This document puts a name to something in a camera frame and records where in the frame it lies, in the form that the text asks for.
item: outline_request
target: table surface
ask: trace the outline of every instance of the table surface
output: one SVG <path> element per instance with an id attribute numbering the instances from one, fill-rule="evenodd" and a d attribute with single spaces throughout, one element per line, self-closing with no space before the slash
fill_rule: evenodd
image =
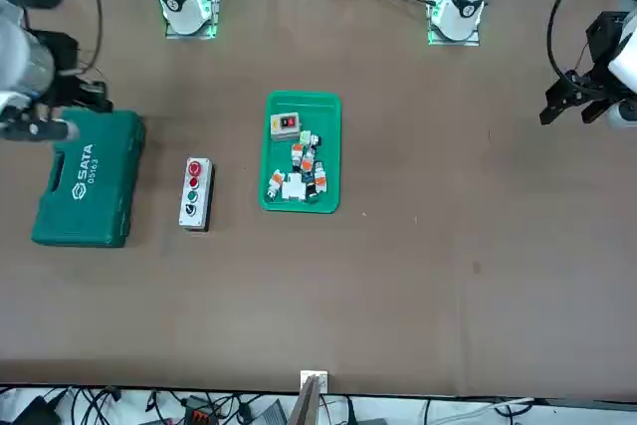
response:
<path id="1" fill-rule="evenodd" d="M 427 47 L 402 0 L 223 0 L 208 43 L 104 2 L 100 69 L 148 129 L 129 240 L 32 244 L 50 147 L 2 144 L 0 379 L 634 398 L 637 135 L 539 125 L 553 0 L 489 0 L 480 48 Z M 612 4 L 564 1 L 565 69 Z M 91 49 L 95 18 L 66 0 L 32 23 Z M 342 100 L 332 215 L 259 205 L 275 90 Z M 177 224 L 188 155 L 217 166 L 208 234 Z"/>

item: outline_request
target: green tray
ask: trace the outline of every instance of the green tray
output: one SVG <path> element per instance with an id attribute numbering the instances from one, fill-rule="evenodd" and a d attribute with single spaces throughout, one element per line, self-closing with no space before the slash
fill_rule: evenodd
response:
<path id="1" fill-rule="evenodd" d="M 340 99 L 335 94 L 317 92 L 272 92 L 266 104 L 261 151 L 261 183 L 259 200 L 268 211 L 299 213 L 333 213 L 340 201 Z M 271 201 L 267 197 L 272 173 L 280 169 L 292 171 L 292 144 L 294 141 L 270 139 L 270 116 L 296 111 L 301 130 L 309 129 L 320 135 L 322 145 L 317 149 L 316 161 L 322 161 L 327 175 L 327 192 L 313 201 L 284 201 L 281 193 Z"/>

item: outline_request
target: label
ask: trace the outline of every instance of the label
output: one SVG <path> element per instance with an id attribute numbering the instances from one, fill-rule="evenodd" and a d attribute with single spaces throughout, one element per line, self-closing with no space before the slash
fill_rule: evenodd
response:
<path id="1" fill-rule="evenodd" d="M 93 158 L 93 145 L 87 144 L 82 152 L 80 168 L 78 169 L 78 182 L 71 190 L 71 195 L 76 201 L 82 201 L 86 196 L 88 185 L 96 182 L 96 174 L 99 162 Z"/>

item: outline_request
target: green toolbox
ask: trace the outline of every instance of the green toolbox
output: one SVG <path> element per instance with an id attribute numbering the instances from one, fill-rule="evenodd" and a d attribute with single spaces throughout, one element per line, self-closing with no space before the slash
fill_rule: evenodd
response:
<path id="1" fill-rule="evenodd" d="M 54 144 L 49 184 L 31 239 L 47 246 L 120 248 L 130 224 L 130 204 L 145 128 L 132 111 L 67 110 L 78 139 Z"/>

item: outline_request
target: small white box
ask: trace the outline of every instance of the small white box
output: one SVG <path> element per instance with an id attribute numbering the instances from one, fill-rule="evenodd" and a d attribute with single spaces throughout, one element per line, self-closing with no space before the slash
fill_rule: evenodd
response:
<path id="1" fill-rule="evenodd" d="M 179 226 L 189 231 L 208 230 L 208 206 L 214 166 L 208 158 L 188 158 L 181 192 Z"/>
<path id="2" fill-rule="evenodd" d="M 273 141 L 297 139 L 300 134 L 301 122 L 298 113 L 279 113 L 270 116 L 270 138 Z"/>

